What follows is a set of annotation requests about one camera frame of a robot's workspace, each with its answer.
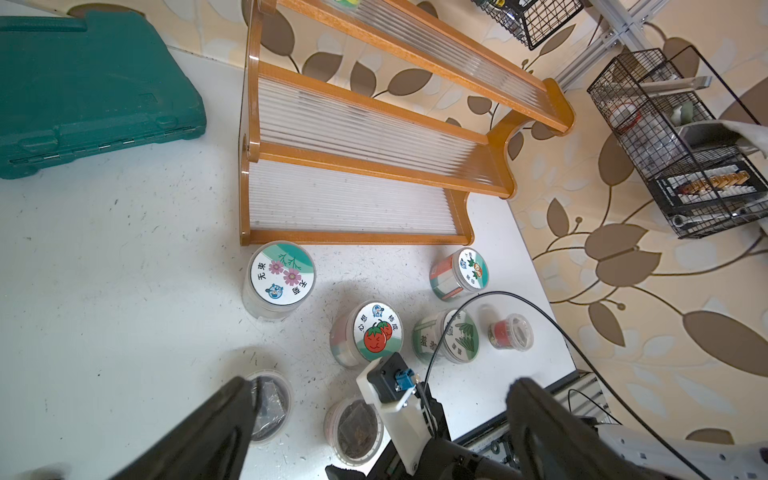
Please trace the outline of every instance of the white table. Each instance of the white table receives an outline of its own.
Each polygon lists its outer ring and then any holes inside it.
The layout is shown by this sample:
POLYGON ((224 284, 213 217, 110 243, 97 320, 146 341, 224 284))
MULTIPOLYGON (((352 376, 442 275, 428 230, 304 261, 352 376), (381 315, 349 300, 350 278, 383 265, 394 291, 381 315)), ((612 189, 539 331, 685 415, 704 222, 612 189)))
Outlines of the white table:
MULTIPOLYGON (((313 295, 281 323, 244 311, 243 268, 256 247, 240 247, 237 236, 243 72, 174 57, 205 102, 203 137, 0 180, 0 478, 52 464, 67 478, 107 478, 227 380, 262 368, 287 376, 296 402, 285 432, 250 448, 241 478, 325 478, 325 465, 341 464, 323 417, 356 393, 357 375, 331 356, 329 328, 372 296, 399 311, 403 356, 425 372, 409 334, 448 306, 429 289, 428 271, 456 247, 308 246, 313 295)), ((550 313, 506 202, 473 194, 468 208, 488 288, 550 313)), ((564 340, 533 309, 486 300, 470 308, 482 331, 477 359, 432 373, 454 438, 501 413, 518 377, 547 386, 574 370, 564 340), (529 352, 488 343, 488 323, 511 312, 534 326, 529 352)))

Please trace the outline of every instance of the black cable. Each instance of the black cable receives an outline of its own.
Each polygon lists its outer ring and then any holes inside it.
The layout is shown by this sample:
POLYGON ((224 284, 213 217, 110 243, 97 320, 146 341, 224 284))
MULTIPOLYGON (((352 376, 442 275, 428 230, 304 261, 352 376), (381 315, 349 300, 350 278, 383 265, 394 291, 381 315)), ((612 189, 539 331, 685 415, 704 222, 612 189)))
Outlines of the black cable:
POLYGON ((503 292, 503 291, 500 291, 500 290, 496 290, 496 291, 493 291, 493 292, 484 292, 484 293, 479 293, 478 295, 473 296, 471 299, 469 299, 466 302, 464 302, 456 310, 456 313, 453 314, 453 316, 448 321, 448 323, 445 324, 445 328, 443 329, 442 335, 440 336, 440 341, 437 343, 437 348, 432 353, 432 359, 429 360, 429 367, 427 368, 427 374, 424 377, 424 384, 425 385, 429 381, 429 373, 432 371, 432 365, 435 363, 435 357, 437 355, 437 352, 440 350, 440 347, 442 346, 442 344, 445 341, 445 334, 446 334, 446 332, 448 332, 448 328, 451 327, 451 324, 453 324, 453 320, 456 319, 456 317, 467 307, 467 305, 469 305, 470 303, 474 302, 477 299, 481 299, 482 297, 488 296, 488 295, 506 295, 506 296, 511 296, 512 298, 516 298, 516 299, 520 300, 521 302, 526 303, 529 306, 531 306, 534 309, 536 309, 536 311, 539 312, 545 319, 549 320, 549 323, 551 323, 552 326, 554 326, 556 329, 558 329, 558 332, 560 332, 560 334, 568 341, 568 343, 570 343, 571 346, 574 347, 574 350, 576 350, 576 352, 579 354, 579 356, 582 359, 584 359, 584 362, 589 366, 589 368, 592 369, 592 372, 594 373, 594 375, 601 382, 603 382, 603 385, 605 385, 605 388, 608 389, 609 392, 611 392, 611 394, 616 398, 616 400, 618 400, 618 402, 621 404, 621 406, 623 406, 627 410, 627 412, 629 412, 629 414, 632 415, 634 417, 634 419, 637 420, 637 422, 640 423, 643 426, 643 428, 648 431, 648 433, 650 433, 656 440, 658 440, 658 442, 661 445, 664 445, 664 447, 667 450, 669 450, 670 453, 672 453, 672 455, 676 456, 682 463, 687 465, 688 468, 690 468, 691 470, 696 472, 696 474, 699 475, 701 478, 703 478, 703 480, 711 480, 711 478, 709 478, 704 472, 699 470, 699 468, 696 467, 693 463, 691 463, 687 458, 683 457, 683 455, 680 452, 675 450, 675 448, 672 445, 670 445, 666 440, 664 440, 661 437, 661 435, 656 433, 656 431, 653 430, 650 427, 650 425, 648 425, 642 418, 640 418, 640 416, 637 413, 635 413, 635 411, 624 401, 624 399, 622 399, 619 396, 619 394, 616 393, 616 390, 613 389, 611 384, 608 383, 605 380, 605 378, 603 378, 603 376, 600 374, 600 372, 598 372, 598 369, 596 369, 594 367, 594 365, 592 365, 592 362, 589 361, 589 359, 584 354, 584 352, 582 352, 581 349, 578 348, 578 345, 576 345, 576 342, 574 342, 573 339, 571 339, 571 337, 568 336, 568 334, 562 329, 562 327, 560 327, 558 325, 557 322, 554 321, 554 319, 552 317, 550 317, 544 310, 539 308, 538 305, 534 304, 532 301, 524 298, 523 296, 519 296, 517 293, 503 292))
POLYGON ((435 417, 432 416, 432 409, 429 408, 429 400, 427 399, 427 395, 421 383, 418 383, 418 382, 416 383, 416 390, 419 391, 419 395, 422 397, 422 404, 424 405, 424 408, 427 411, 427 416, 429 417, 429 424, 432 426, 432 437, 436 439, 437 426, 435 425, 435 417))
POLYGON ((600 410, 602 410, 602 411, 603 411, 603 413, 604 413, 605 415, 608 415, 609 417, 611 417, 611 418, 614 420, 614 422, 618 423, 619 425, 623 425, 621 422, 619 422, 619 421, 616 419, 616 417, 614 417, 613 415, 611 415, 610 413, 608 413, 608 411, 607 411, 606 409, 604 409, 603 407, 601 407, 601 406, 600 406, 600 405, 599 405, 597 402, 595 402, 593 399, 589 398, 589 397, 587 396, 587 394, 586 394, 586 393, 584 393, 584 392, 582 392, 581 390, 576 390, 576 389, 569 389, 569 390, 568 390, 568 411, 569 411, 570 413, 573 413, 573 412, 574 412, 574 411, 571 409, 571 392, 580 393, 580 394, 581 394, 581 396, 583 396, 584 398, 586 398, 587 400, 589 400, 590 402, 592 402, 592 405, 594 405, 594 406, 598 407, 600 410))
POLYGON ((594 36, 598 33, 598 30, 600 30, 600 23, 602 23, 602 21, 603 21, 603 15, 600 15, 600 19, 598 20, 598 26, 594 28, 594 32, 592 33, 592 36, 589 38, 589 43, 587 43, 587 46, 592 45, 594 36))

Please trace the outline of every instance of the small plastic container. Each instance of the small plastic container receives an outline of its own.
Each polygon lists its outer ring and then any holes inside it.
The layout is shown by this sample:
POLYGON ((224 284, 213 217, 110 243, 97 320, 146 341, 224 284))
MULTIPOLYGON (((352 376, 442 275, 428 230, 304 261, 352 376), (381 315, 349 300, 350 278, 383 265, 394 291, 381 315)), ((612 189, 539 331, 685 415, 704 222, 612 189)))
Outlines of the small plastic container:
POLYGON ((488 285, 488 265, 471 248, 457 250, 432 267, 429 285, 440 300, 472 295, 488 285))
POLYGON ((248 262, 243 305, 257 319, 283 319, 306 300, 314 286, 315 263, 306 250, 291 242, 270 242, 248 262))
POLYGON ((399 352, 402 324, 391 306, 381 300, 367 300, 336 319, 329 337, 333 357, 353 369, 399 352))
POLYGON ((488 339, 494 348, 524 352, 533 346, 533 328, 523 315, 513 313, 488 327, 488 339))
MULTIPOLYGON (((423 318, 413 329, 413 351, 424 363, 429 363, 437 348, 445 325, 456 309, 443 310, 423 318)), ((478 355, 480 335, 475 321, 467 312, 461 312, 453 321, 437 352, 436 362, 446 358, 453 363, 469 363, 478 355)))
POLYGON ((293 388, 276 370, 260 370, 248 376, 251 382, 256 423, 250 442, 263 445, 275 439, 286 427, 293 412, 293 388))
POLYGON ((326 413, 323 430, 336 457, 352 467, 376 456, 384 436, 379 414, 362 396, 334 404, 326 413))

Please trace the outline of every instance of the black wire rack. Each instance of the black wire rack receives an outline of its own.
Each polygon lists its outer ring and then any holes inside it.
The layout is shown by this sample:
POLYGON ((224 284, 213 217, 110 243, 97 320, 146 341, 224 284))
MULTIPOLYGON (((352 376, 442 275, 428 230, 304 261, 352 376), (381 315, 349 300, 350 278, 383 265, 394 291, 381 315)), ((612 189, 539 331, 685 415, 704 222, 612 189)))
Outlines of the black wire rack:
POLYGON ((533 50, 584 9, 581 0, 472 0, 533 50))
POLYGON ((768 184, 739 147, 691 148, 683 140, 671 120, 683 108, 693 122, 715 119, 697 94, 649 96, 644 89, 683 78, 673 60, 689 49, 760 124, 693 45, 670 59, 658 48, 618 55, 587 92, 677 236, 702 238, 768 217, 768 184))

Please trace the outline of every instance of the soil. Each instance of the soil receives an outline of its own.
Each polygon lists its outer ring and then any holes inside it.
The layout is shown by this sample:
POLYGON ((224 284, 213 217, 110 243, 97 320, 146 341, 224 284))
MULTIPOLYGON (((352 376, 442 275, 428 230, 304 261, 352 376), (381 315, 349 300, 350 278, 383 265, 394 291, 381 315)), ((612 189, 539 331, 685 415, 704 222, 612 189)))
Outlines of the soil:
POLYGON ((378 422, 373 407, 364 400, 349 405, 339 418, 339 449, 356 460, 371 451, 378 436, 378 422))

